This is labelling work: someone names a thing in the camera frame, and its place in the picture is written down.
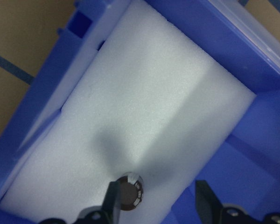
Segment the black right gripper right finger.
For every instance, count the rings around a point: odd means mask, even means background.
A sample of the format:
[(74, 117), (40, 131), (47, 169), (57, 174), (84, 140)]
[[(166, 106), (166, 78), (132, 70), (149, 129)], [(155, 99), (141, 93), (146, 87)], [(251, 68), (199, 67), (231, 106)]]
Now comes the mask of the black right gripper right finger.
[(195, 181), (195, 207), (203, 224), (280, 224), (280, 212), (257, 220), (234, 205), (223, 205), (205, 180)]

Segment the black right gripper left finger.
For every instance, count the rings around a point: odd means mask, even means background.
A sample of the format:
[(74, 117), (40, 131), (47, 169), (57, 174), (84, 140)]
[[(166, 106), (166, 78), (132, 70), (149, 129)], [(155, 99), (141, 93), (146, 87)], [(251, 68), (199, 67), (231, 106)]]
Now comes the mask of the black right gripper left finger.
[(118, 224), (120, 217), (120, 183), (110, 182), (101, 206), (83, 209), (74, 224)]

